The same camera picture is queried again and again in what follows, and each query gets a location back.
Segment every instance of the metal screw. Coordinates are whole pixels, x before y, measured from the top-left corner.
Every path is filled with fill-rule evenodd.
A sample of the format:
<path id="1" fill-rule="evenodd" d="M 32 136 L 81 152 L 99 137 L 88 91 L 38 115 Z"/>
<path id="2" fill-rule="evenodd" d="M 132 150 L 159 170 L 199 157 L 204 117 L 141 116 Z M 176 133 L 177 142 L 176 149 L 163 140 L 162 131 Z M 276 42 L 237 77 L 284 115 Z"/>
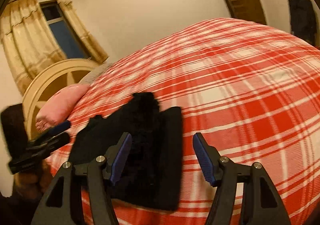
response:
<path id="1" fill-rule="evenodd" d="M 222 157 L 220 157 L 220 161 L 223 163 L 227 163 L 227 162 L 229 162 L 229 158 L 227 158 L 226 156 L 222 156 Z"/>
<path id="2" fill-rule="evenodd" d="M 63 168 L 69 168 L 70 166 L 71 166 L 71 163 L 70 162 L 65 162 L 65 163 L 63 163 Z"/>
<path id="3" fill-rule="evenodd" d="M 256 169 L 261 169 L 262 168 L 262 164 L 258 163 L 258 162 L 255 162 L 253 164 L 253 166 L 256 168 Z"/>
<path id="4" fill-rule="evenodd" d="M 105 159 L 104 156 L 97 156 L 96 161 L 99 162 L 99 163 L 101 163 L 101 162 L 104 161 L 104 159 Z"/>

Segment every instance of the gray pillow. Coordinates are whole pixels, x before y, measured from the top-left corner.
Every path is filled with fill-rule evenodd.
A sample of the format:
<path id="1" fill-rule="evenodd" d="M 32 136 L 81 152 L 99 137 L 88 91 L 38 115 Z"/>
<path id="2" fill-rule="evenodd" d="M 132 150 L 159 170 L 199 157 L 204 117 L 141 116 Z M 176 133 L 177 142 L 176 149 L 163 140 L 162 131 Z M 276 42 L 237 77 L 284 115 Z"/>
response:
<path id="1" fill-rule="evenodd" d="M 108 70 L 113 63 L 107 63 L 107 61 L 104 61 L 103 64 L 89 72 L 86 76 L 84 76 L 79 83 L 80 84 L 92 84 L 96 78 L 98 78 L 101 74 L 105 73 L 106 70 Z"/>

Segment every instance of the beige curtain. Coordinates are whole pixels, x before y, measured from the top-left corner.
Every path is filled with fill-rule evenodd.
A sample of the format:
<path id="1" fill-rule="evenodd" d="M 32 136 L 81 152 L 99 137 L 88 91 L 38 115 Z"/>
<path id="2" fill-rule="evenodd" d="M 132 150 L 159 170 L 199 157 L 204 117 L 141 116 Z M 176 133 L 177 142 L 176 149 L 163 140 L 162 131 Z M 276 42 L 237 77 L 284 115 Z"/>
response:
<path id="1" fill-rule="evenodd" d="M 98 63 L 104 62 L 108 58 L 108 54 L 99 45 L 92 34 L 86 30 L 73 9 L 72 2 L 69 0 L 57 0 L 57 2 L 76 34 L 87 48 L 90 56 Z"/>
<path id="2" fill-rule="evenodd" d="M 9 3 L 0 18 L 1 41 L 13 78 L 24 94 L 45 68 L 65 60 L 37 0 Z"/>

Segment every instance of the red and white plaid blanket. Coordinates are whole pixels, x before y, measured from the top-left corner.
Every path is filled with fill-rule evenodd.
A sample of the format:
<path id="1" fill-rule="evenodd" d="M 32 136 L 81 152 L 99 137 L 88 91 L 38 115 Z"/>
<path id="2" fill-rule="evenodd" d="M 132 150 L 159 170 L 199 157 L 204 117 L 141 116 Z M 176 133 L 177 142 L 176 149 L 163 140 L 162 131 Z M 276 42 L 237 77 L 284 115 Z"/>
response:
<path id="1" fill-rule="evenodd" d="M 292 224 L 302 224 L 320 197 L 320 53 L 288 33 L 231 18 L 189 26 L 121 59 L 100 76 L 71 113 L 74 141 L 89 118 L 108 116 L 132 93 L 151 91 L 161 109 L 182 107 L 183 176 L 174 213 L 113 201 L 120 224 L 204 224 L 215 189 L 192 148 L 201 132 L 234 162 L 263 164 Z M 55 174 L 72 142 L 49 161 Z M 88 195 L 83 206 L 88 223 Z M 238 187 L 231 224 L 242 202 Z"/>

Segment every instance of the window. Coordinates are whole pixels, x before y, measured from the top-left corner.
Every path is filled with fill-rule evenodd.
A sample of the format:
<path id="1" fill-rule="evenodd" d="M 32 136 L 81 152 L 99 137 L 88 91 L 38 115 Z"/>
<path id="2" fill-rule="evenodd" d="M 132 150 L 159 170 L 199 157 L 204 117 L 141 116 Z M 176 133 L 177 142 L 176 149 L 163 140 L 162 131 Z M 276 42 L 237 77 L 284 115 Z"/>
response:
<path id="1" fill-rule="evenodd" d="M 57 43 L 67 58 L 88 58 L 78 36 L 65 19 L 58 3 L 42 3 L 41 9 Z"/>

